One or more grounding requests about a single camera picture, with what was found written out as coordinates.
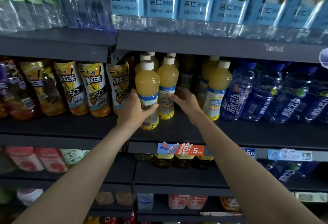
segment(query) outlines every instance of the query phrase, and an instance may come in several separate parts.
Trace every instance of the store shelf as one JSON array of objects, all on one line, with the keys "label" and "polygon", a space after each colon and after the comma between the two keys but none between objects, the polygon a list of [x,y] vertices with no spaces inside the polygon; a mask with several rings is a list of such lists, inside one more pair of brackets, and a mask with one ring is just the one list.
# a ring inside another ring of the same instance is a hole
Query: store shelf
[{"label": "store shelf", "polygon": [[[137,162],[133,183],[136,193],[234,196],[215,165],[208,170],[163,169]],[[314,176],[295,176],[288,182],[287,188],[297,192],[328,192],[328,181]]]},{"label": "store shelf", "polygon": [[[0,121],[0,145],[90,150],[115,127],[116,121],[114,114],[103,118],[64,114],[24,122],[5,119]],[[242,120],[218,120],[215,123],[241,147],[256,148],[256,158],[266,158],[268,149],[293,148],[310,150],[314,161],[328,162],[328,129],[325,125],[291,121],[275,125],[266,121],[252,123]],[[154,130],[138,129],[129,141],[128,152],[157,153],[157,143],[163,141],[205,144],[197,128],[176,108],[174,117],[160,121]]]},{"label": "store shelf", "polygon": [[167,195],[155,195],[153,209],[150,212],[137,211],[138,221],[153,222],[245,222],[243,216],[202,216],[201,212],[220,212],[225,214],[225,210],[217,197],[209,197],[201,210],[170,209]]},{"label": "store shelf", "polygon": [[0,36],[0,55],[107,62],[116,35],[92,29],[51,28]]},{"label": "store shelf", "polygon": [[[14,199],[6,205],[0,205],[0,210],[5,209],[6,212],[20,212],[26,209],[18,199]],[[121,206],[117,202],[110,205],[99,205],[94,202],[86,216],[94,217],[115,217],[115,218],[129,218],[134,210],[134,206]]]},{"label": "store shelf", "polygon": [[119,31],[117,49],[319,63],[325,46],[212,36]]},{"label": "store shelf", "polygon": [[[119,154],[105,177],[100,190],[105,192],[129,192],[134,168],[135,160],[132,156]],[[0,175],[0,186],[47,189],[62,175],[61,173],[51,173],[47,170],[39,172],[17,170]]]}]

